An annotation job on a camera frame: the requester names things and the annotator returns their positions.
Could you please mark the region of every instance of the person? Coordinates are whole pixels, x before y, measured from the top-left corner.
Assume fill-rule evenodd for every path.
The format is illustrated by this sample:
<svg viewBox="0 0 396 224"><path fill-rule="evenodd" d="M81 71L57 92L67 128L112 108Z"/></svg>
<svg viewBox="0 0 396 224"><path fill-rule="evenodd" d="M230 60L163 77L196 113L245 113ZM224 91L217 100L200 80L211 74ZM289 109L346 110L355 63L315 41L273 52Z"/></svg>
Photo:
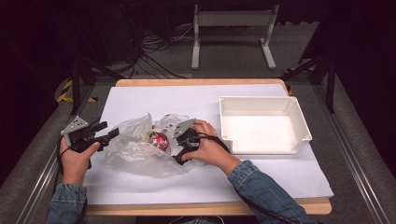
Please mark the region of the person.
<svg viewBox="0 0 396 224"><path fill-rule="evenodd" d="M204 120L196 120L191 127L198 135L218 136L213 126ZM66 142L62 139L60 153L64 168L63 183L57 187L49 203L46 223L87 221L84 212L87 190L83 187L83 181L89 159L98 148L99 143L94 143L83 153L77 153L67 150ZM272 177L261 172L251 161L240 161L215 141L202 138L196 151L182 156L183 161L193 159L219 167L239 196L249 202L250 209L260 223L317 223L308 217L305 210ZM212 222L201 220L186 223Z"/></svg>

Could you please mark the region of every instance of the transparent plastic wrap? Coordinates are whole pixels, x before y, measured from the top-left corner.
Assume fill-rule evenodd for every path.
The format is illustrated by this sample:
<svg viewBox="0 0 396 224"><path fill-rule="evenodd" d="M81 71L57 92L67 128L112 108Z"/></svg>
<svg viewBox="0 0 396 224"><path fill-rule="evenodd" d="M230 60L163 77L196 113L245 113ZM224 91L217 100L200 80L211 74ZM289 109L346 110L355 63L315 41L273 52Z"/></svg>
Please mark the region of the transparent plastic wrap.
<svg viewBox="0 0 396 224"><path fill-rule="evenodd" d="M153 177L181 175L204 165L201 161L179 165L172 158L182 149L172 134L176 125L187 119L188 116L171 114L153 124L151 115L147 114L124 121L115 127L120 135L106 148L106 161L116 170Z"/></svg>

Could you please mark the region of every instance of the white container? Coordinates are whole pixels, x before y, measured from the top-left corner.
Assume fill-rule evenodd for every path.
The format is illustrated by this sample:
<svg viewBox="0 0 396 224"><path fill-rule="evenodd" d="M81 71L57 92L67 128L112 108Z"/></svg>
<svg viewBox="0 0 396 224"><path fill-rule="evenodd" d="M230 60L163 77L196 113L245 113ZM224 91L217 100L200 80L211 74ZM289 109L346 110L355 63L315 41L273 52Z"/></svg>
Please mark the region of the white container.
<svg viewBox="0 0 396 224"><path fill-rule="evenodd" d="M312 135L295 97L219 98L221 138L233 154L295 154Z"/></svg>

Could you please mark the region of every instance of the white metal frame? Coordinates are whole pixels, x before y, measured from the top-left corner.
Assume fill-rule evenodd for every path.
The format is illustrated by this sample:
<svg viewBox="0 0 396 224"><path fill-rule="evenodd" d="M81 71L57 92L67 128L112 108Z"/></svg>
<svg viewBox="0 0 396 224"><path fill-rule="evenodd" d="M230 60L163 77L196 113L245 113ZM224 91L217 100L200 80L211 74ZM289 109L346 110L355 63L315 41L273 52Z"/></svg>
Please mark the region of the white metal frame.
<svg viewBox="0 0 396 224"><path fill-rule="evenodd" d="M265 38L261 38L260 43L269 69L275 69L276 65L268 44L274 29L278 9L279 5L275 5L272 10L260 11L199 11L198 5L195 5L191 68L194 70L199 68L200 26L265 26Z"/></svg>

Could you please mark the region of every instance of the sleeve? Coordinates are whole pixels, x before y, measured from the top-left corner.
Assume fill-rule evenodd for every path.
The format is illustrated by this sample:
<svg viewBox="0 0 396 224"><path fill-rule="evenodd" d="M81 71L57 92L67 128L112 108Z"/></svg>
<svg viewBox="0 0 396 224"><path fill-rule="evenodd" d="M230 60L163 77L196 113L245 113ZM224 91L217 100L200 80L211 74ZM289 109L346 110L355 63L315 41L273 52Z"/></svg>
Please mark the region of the sleeve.
<svg viewBox="0 0 396 224"><path fill-rule="evenodd" d="M307 216L305 210L273 178L262 173L251 161L242 161L237 165L228 176L228 180L240 195L259 207L297 223L317 223ZM250 209L260 223L279 223L279 220L251 206Z"/></svg>
<svg viewBox="0 0 396 224"><path fill-rule="evenodd" d="M84 204L87 189L82 186L60 184L49 203L49 214L46 224L87 222Z"/></svg>

